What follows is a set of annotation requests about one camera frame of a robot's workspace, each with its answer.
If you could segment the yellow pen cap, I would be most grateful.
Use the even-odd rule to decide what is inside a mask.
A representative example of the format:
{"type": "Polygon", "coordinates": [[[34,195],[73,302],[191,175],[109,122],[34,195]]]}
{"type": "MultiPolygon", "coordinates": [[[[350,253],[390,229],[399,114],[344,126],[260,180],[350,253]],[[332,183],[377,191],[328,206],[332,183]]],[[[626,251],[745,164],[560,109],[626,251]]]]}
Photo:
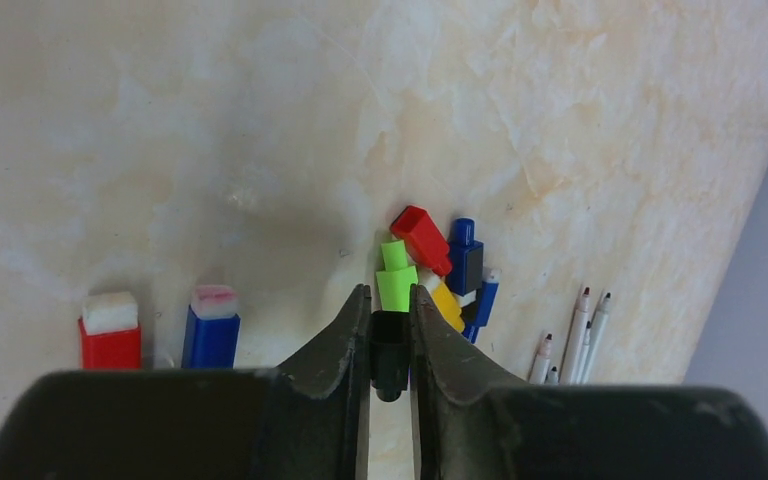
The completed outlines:
{"type": "Polygon", "coordinates": [[[461,318],[462,308],[445,280],[428,269],[419,272],[419,284],[426,288],[443,319],[457,332],[466,328],[461,318]]]}

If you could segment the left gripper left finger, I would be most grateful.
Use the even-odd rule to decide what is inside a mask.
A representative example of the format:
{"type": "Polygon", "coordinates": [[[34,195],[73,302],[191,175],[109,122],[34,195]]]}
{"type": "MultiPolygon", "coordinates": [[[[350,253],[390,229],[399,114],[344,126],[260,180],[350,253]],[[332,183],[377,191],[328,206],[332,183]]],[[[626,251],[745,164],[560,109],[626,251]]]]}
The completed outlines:
{"type": "Polygon", "coordinates": [[[277,366],[63,371],[0,428],[0,479],[363,479],[368,286],[277,366]]]}

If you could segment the blue capped white marker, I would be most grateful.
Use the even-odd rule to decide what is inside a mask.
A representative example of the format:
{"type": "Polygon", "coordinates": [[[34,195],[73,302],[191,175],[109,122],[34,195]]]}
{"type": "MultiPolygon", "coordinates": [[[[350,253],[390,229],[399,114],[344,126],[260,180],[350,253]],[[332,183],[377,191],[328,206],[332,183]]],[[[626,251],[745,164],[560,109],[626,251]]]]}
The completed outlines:
{"type": "Polygon", "coordinates": [[[227,285],[198,285],[191,294],[181,358],[184,369],[234,366],[241,318],[227,285]]]}

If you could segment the black white marker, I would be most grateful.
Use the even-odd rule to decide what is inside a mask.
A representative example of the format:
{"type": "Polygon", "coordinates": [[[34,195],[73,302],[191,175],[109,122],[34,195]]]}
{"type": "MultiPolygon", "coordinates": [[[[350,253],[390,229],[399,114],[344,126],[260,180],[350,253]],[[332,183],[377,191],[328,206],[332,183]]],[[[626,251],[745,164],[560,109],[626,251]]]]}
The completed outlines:
{"type": "Polygon", "coordinates": [[[607,292],[599,301],[593,314],[591,325],[589,327],[588,342],[586,343],[586,355],[582,359],[578,374],[578,383],[585,384],[590,377],[595,357],[597,356],[602,334],[610,318],[612,308],[612,293],[607,292]]]}

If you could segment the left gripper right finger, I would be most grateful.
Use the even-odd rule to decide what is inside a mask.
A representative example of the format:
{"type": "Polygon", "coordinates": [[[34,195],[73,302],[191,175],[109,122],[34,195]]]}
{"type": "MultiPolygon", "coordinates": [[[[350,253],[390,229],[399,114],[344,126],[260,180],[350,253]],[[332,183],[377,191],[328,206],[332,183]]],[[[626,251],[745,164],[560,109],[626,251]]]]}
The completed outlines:
{"type": "Polygon", "coordinates": [[[768,431],[721,388],[531,385],[411,290],[419,479],[768,479],[768,431]]]}

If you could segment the green pen cap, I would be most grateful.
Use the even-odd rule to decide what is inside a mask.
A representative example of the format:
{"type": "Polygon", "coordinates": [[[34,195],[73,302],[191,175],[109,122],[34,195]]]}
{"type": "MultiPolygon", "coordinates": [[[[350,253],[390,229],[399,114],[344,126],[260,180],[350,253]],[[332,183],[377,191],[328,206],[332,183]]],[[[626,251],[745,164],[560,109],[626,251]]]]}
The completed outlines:
{"type": "Polygon", "coordinates": [[[410,291],[418,283],[418,272],[408,259],[403,240],[381,245],[383,269],[376,273],[380,306],[385,311],[408,312],[410,291]]]}

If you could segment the red capped white marker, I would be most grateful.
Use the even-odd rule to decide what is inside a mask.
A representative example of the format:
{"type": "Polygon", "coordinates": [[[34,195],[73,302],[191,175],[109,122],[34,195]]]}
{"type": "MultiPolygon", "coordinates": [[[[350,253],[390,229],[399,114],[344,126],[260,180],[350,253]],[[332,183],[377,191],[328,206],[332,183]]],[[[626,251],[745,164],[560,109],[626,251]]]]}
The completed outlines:
{"type": "Polygon", "coordinates": [[[82,304],[78,327],[83,369],[141,368],[138,304],[130,292],[87,297],[82,304]]]}

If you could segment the black pen cap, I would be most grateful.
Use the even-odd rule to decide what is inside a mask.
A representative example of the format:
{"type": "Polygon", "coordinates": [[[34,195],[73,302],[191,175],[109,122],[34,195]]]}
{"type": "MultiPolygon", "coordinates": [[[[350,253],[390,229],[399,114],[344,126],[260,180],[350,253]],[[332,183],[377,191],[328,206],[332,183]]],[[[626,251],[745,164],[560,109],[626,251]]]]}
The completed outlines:
{"type": "Polygon", "coordinates": [[[448,244],[452,269],[446,276],[447,286],[454,294],[466,296],[481,286],[483,275],[484,244],[475,239],[474,220],[455,219],[448,244]]]}
{"type": "Polygon", "coordinates": [[[408,387],[410,329],[407,312],[379,310],[371,316],[370,383],[383,402],[396,401],[408,387]]]}

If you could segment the red pen cap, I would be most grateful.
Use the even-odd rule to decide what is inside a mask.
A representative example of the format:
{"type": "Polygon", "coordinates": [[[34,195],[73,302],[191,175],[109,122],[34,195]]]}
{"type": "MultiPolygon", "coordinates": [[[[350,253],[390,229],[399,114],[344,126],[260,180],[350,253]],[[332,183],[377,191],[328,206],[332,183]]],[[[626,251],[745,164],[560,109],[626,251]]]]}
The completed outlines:
{"type": "Polygon", "coordinates": [[[452,268],[450,247],[428,211],[408,205],[391,223],[391,234],[405,244],[408,254],[420,266],[437,276],[447,276],[452,268]]]}

